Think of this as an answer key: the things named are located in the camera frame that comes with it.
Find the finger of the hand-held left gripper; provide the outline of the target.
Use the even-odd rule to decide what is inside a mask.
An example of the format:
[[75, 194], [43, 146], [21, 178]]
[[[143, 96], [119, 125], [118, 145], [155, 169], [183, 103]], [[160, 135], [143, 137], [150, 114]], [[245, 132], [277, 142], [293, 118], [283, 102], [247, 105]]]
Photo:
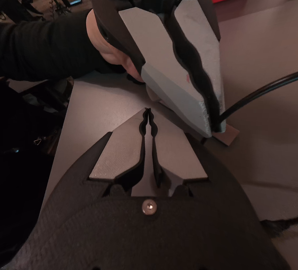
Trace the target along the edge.
[[211, 131], [223, 133], [226, 123], [218, 122], [225, 110], [219, 41], [198, 0], [182, 0], [174, 8], [174, 45], [190, 83], [203, 97]]
[[159, 16], [137, 7], [119, 11], [119, 15], [145, 59], [141, 77], [147, 86], [192, 129], [211, 137], [203, 96], [176, 59]]

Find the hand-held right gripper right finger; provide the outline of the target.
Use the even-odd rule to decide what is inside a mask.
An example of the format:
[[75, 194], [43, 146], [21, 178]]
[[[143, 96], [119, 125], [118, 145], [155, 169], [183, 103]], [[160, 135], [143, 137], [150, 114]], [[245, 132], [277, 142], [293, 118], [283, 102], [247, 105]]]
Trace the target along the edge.
[[153, 109], [148, 109], [152, 159], [157, 187], [177, 187], [208, 179], [185, 133]]

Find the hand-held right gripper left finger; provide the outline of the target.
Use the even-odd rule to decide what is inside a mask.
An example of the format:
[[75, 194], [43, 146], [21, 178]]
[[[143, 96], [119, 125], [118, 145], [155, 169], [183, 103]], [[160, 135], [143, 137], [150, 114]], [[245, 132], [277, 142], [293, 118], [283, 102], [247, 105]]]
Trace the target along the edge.
[[141, 109], [110, 135], [89, 179], [113, 184], [137, 184], [144, 174], [148, 108]]

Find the person's left hand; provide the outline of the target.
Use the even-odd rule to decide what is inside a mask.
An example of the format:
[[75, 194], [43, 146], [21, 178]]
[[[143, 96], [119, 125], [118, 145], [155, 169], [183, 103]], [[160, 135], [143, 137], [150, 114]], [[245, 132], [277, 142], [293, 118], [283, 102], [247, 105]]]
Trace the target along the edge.
[[126, 72], [130, 76], [132, 76], [132, 78], [134, 78], [138, 82], [144, 83], [131, 58], [124, 52], [110, 45], [104, 39], [97, 26], [97, 21], [93, 9], [91, 9], [87, 15], [86, 30], [88, 38], [91, 41], [92, 45], [98, 50], [104, 60], [106, 60], [110, 64], [121, 65], [126, 70]]

